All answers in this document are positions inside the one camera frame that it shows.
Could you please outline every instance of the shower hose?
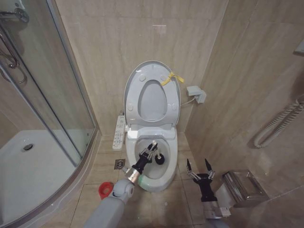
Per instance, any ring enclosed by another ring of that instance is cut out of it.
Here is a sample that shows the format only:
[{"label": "shower hose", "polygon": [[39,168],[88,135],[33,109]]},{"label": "shower hose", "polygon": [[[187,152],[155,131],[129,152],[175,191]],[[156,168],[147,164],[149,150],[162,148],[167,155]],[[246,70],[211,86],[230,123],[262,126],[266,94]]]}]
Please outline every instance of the shower hose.
[{"label": "shower hose", "polygon": [[[254,146],[256,148],[266,147],[271,143],[302,111],[304,110],[304,95],[301,95],[294,103],[289,105],[278,117],[273,119],[259,134],[254,138]],[[262,142],[259,142],[270,130],[272,133],[268,135]]]}]

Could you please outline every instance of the red object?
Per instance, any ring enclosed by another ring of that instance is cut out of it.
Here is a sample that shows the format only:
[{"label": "red object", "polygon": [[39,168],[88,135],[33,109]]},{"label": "red object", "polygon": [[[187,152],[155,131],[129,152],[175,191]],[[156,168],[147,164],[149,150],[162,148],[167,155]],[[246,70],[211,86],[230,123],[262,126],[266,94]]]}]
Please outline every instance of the red object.
[{"label": "red object", "polygon": [[105,197],[109,196],[113,190],[113,184],[110,182],[102,183],[98,188],[98,193],[100,198],[103,200]]}]

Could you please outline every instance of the toilet lid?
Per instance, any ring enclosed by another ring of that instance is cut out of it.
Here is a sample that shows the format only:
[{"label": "toilet lid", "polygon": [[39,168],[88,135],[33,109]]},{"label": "toilet lid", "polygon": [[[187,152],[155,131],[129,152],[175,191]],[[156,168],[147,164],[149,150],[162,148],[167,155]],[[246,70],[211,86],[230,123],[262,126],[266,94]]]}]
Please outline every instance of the toilet lid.
[{"label": "toilet lid", "polygon": [[159,61],[141,63],[131,73],[124,90],[126,124],[131,127],[175,126],[180,114],[180,87],[175,78],[166,85],[171,70]]}]

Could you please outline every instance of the white toilet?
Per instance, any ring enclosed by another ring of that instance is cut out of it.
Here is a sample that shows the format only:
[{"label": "white toilet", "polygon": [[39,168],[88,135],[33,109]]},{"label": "white toilet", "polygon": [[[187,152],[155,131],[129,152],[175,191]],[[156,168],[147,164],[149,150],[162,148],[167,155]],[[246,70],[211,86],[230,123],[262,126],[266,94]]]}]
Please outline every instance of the white toilet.
[{"label": "white toilet", "polygon": [[130,165],[152,140],[165,157],[163,165],[153,159],[147,164],[138,184],[150,192],[164,190],[174,178],[177,164],[176,124],[180,115],[180,87],[173,77],[161,85],[171,70],[158,61],[141,63],[130,75],[124,90],[125,139]]}]

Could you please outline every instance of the wall outlet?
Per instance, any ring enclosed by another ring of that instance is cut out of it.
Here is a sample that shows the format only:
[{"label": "wall outlet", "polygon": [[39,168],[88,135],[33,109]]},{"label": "wall outlet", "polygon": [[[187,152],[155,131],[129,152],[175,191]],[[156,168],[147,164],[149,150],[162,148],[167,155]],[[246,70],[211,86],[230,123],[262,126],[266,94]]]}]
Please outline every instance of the wall outlet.
[{"label": "wall outlet", "polygon": [[204,103],[205,99],[207,97],[204,90],[199,88],[197,85],[194,86],[188,86],[187,87],[187,94],[188,96],[196,96],[197,103]]}]

